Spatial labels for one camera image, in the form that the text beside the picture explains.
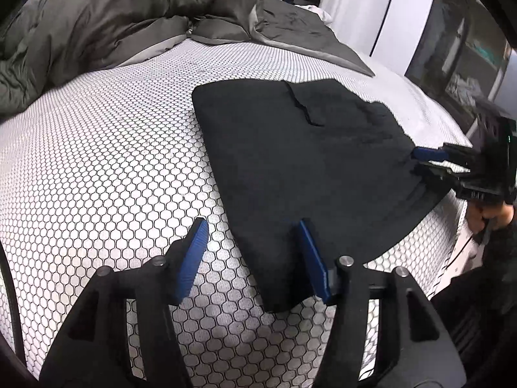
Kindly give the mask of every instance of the folded black clothing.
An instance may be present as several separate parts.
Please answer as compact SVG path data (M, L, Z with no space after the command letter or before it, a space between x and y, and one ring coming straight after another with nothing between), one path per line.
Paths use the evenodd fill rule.
M230 80L192 101L237 246L267 310L313 294L294 228L316 229L327 267L366 263L445 196L413 173L415 147L389 109L336 80Z

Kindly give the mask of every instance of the gray duvet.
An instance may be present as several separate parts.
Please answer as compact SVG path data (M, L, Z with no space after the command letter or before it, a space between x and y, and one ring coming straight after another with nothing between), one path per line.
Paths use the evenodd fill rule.
M79 74L144 61L186 37L254 40L373 76L315 13L278 0L40 0L0 37L0 120Z

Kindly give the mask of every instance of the screw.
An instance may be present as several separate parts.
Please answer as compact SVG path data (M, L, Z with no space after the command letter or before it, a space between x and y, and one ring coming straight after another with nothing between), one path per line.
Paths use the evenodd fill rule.
M165 257L163 255L155 256L151 261L153 262L153 265L157 267L161 267L166 263Z
M409 276L409 270L405 267L397 267L395 268L395 273L397 273L400 277Z
M103 265L97 269L97 276L104 277L107 276L111 272L111 267L108 265Z
M339 263L344 267L353 265L353 258L350 255L342 255L339 257Z

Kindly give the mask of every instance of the black cable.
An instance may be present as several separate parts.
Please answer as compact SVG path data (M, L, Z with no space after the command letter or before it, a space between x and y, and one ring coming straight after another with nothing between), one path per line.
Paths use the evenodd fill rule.
M9 311L11 312L12 338L15 341L15 353L17 358L27 366L15 283L12 280L11 269L9 268L9 263L7 262L7 256L5 254L4 247L2 246L2 242L0 242L0 273L4 280L7 302L9 303Z
M454 261L456 261L456 260L458 259L458 257L459 257L459 256L460 256L460 254L463 252L463 250L465 249L465 247L466 247L466 246L469 244L469 242L472 240L472 237L473 237L473 236L474 236L474 235L471 235L471 236L470 236L470 238L467 240L467 242L465 242L465 245L463 245L463 248L459 250L458 255L456 255L456 256L454 257L454 259L449 263L449 265L448 265L447 267L445 267L445 270L446 270L447 268L449 268L452 264L454 264Z

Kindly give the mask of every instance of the mattress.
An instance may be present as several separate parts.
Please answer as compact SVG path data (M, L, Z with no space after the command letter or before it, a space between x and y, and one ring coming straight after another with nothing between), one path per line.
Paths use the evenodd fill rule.
M193 385L310 386L334 307L313 297L285 313L263 310L228 227L190 94L210 81L333 78L364 100L384 103L417 145L469 144L420 89L362 58L375 77L255 43L186 40L141 64L83 74L0 125L0 240L15 281L28 369L38 376L96 268L141 266L204 216L208 249L190 296L171 307ZM390 271L403 265L431 295L463 208L448 194L366 266ZM145 377L135 302L127 310L133 373ZM0 281L0 330L13 346L9 314ZM371 301L365 372L374 363L377 326L378 304Z

